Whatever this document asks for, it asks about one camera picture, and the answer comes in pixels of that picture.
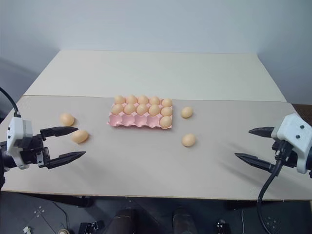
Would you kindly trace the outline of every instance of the shoe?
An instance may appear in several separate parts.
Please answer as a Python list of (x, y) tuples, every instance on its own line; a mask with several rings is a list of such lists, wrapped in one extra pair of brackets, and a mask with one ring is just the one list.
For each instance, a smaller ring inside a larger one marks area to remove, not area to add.
[(118, 211), (110, 223), (106, 234), (136, 233), (137, 211), (131, 208)]
[(198, 234), (192, 216), (183, 208), (177, 208), (172, 218), (174, 234)]

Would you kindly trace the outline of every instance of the table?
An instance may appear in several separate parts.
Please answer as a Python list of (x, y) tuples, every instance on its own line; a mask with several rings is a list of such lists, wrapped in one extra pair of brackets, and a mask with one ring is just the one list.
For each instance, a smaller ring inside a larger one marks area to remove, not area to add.
[(60, 51), (25, 95), (285, 102), (256, 54)]

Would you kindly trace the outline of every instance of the tabletop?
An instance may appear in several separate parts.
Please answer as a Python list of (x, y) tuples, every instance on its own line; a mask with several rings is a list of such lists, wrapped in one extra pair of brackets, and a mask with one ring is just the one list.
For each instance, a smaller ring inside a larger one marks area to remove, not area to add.
[[(90, 134), (76, 144), (70, 135), (50, 137), (44, 144), (51, 158), (86, 151), (74, 162), (48, 170), (31, 165), (5, 174), (3, 190), (67, 195), (122, 195), (256, 199), (269, 173), (251, 167), (234, 153), (242, 152), (274, 162), (272, 139), (248, 133), (274, 126), (294, 113), (283, 102), (174, 100), (172, 129), (112, 127), (106, 124), (112, 98), (24, 96), (18, 102), (24, 119), (33, 121), (34, 134), (59, 126), (59, 115), (71, 113), (75, 127)], [(180, 111), (192, 106), (194, 115), (183, 119)], [(10, 116), (0, 125), (0, 140)], [(182, 137), (194, 133), (190, 148)], [(283, 168), (265, 199), (311, 199), (308, 175)]]
[(285, 102), (256, 54), (62, 50), (25, 95)]

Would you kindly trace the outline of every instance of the egg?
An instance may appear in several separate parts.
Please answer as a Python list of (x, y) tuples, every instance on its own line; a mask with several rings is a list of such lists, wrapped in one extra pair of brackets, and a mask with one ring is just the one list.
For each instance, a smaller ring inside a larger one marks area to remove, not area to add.
[(121, 104), (116, 104), (112, 107), (112, 113), (115, 116), (118, 115), (122, 111), (123, 111), (123, 106)]
[(151, 105), (159, 105), (159, 104), (160, 104), (159, 98), (156, 97), (156, 96), (151, 97), (151, 99), (150, 99), (150, 104), (151, 104)]
[(159, 122), (161, 128), (164, 128), (164, 129), (170, 127), (171, 123), (172, 123), (172, 119), (169, 116), (164, 116), (163, 118), (160, 119), (160, 122)]
[(151, 105), (150, 109), (148, 110), (151, 116), (156, 116), (160, 113), (160, 108), (158, 105)]
[(143, 114), (145, 114), (148, 111), (148, 107), (147, 105), (144, 104), (140, 104), (139, 106), (137, 106), (136, 108), (136, 112), (142, 116)]
[(192, 133), (189, 133), (189, 134), (186, 134), (183, 138), (182, 138), (182, 144), (185, 146), (185, 147), (191, 147), (195, 144), (196, 142), (196, 137), (194, 134)]
[(135, 104), (137, 102), (137, 98), (134, 95), (129, 95), (126, 97), (127, 104)]
[(115, 96), (115, 104), (124, 104), (126, 99), (122, 95)]
[(189, 118), (191, 117), (193, 114), (193, 108), (192, 107), (184, 107), (182, 112), (181, 112), (181, 115), (183, 118)]
[(162, 102), (161, 105), (164, 107), (171, 107), (172, 106), (172, 100), (170, 98), (165, 98)]
[(164, 107), (161, 109), (161, 115), (162, 116), (171, 116), (172, 115), (172, 108), (170, 107)]
[(77, 130), (72, 133), (71, 139), (73, 142), (82, 143), (88, 138), (89, 134), (86, 130)]
[(125, 108), (123, 109), (123, 111), (125, 114), (130, 115), (134, 111), (136, 111), (136, 107), (133, 104), (127, 104)]
[(141, 95), (137, 98), (137, 102), (139, 104), (147, 104), (148, 103), (148, 97), (146, 97), (145, 95)]
[(64, 126), (72, 126), (75, 122), (75, 118), (69, 113), (61, 114), (59, 119)]

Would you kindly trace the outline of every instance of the pink egg carton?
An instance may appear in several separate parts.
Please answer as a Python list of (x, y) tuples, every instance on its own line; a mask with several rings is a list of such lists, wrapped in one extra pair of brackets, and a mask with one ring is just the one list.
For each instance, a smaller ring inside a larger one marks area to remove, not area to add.
[[(148, 103), (146, 104), (146, 106), (148, 108), (150, 108), (151, 104)], [(114, 115), (113, 113), (109, 113), (109, 121), (107, 122), (107, 124), (113, 126), (113, 127), (118, 127), (120, 125), (129, 127), (129, 126), (136, 126), (136, 127), (142, 127), (142, 126), (149, 126), (150, 128), (154, 128), (154, 127), (161, 127), (159, 124), (160, 119), (163, 117), (162, 114), (158, 114), (156, 116), (151, 116), (148, 112), (146, 112), (143, 115), (139, 115), (137, 112), (133, 112), (130, 115), (125, 114), (124, 112), (119, 113), (118, 115)]]

